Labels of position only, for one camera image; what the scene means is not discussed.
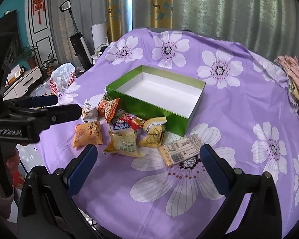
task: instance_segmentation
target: plant pot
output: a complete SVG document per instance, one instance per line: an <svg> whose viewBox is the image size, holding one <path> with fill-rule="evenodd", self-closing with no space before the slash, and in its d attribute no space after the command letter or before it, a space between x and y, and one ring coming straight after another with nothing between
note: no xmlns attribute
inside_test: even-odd
<svg viewBox="0 0 299 239"><path fill-rule="evenodd" d="M48 68L48 69L45 71L45 72L46 72L46 75L47 75L47 76L51 76L53 70L54 70L54 67L50 67L50 68Z"/></svg>
<svg viewBox="0 0 299 239"><path fill-rule="evenodd" d="M29 64L31 69L34 69L34 68L37 67L37 63L35 62L34 56L29 58L27 61L28 61L28 64Z"/></svg>

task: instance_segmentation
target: drawer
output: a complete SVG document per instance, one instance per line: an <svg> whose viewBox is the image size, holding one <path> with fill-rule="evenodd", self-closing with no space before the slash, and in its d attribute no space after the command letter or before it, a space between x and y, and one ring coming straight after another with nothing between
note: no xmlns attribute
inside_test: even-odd
<svg viewBox="0 0 299 239"><path fill-rule="evenodd" d="M37 68L25 77L23 77L22 80L14 87L14 91L16 92L18 97L21 97L23 94L25 94L28 90L28 87L41 76L42 74L40 72L40 69Z"/></svg>
<svg viewBox="0 0 299 239"><path fill-rule="evenodd" d="M16 94L16 92L14 91L14 89L11 89L4 97L3 100L9 100L9 99L14 99L14 98L18 98L18 95Z"/></svg>

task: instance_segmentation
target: yellow curtain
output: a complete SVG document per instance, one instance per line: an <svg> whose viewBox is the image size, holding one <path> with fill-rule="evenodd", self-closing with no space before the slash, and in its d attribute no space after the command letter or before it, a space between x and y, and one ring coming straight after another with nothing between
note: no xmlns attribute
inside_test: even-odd
<svg viewBox="0 0 299 239"><path fill-rule="evenodd" d="M151 0L150 26L172 28L173 0Z"/></svg>
<svg viewBox="0 0 299 239"><path fill-rule="evenodd" d="M121 0L105 0L107 34L109 41L117 41L122 35L121 31ZM149 26L152 28L172 28L173 0L150 0L150 10L145 6L148 16L150 15Z"/></svg>
<svg viewBox="0 0 299 239"><path fill-rule="evenodd" d="M121 37L120 0L105 0L107 36L109 41Z"/></svg>

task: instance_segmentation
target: person's hand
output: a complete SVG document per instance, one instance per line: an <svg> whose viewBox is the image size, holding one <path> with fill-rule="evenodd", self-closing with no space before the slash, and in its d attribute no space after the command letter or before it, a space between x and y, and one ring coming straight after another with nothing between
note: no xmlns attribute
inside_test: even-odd
<svg viewBox="0 0 299 239"><path fill-rule="evenodd" d="M7 168L12 175L18 171L19 163L20 163L19 151L18 151L18 149L15 149L14 156L9 158L6 163Z"/></svg>

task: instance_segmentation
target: barcode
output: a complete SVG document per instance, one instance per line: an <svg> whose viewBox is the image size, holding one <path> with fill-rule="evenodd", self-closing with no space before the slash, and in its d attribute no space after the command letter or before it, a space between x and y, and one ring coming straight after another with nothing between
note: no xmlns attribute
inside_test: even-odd
<svg viewBox="0 0 299 239"><path fill-rule="evenodd" d="M171 158L172 158L174 164L179 163L184 160L184 157L182 156L181 153L173 154L173 155L171 155Z"/></svg>

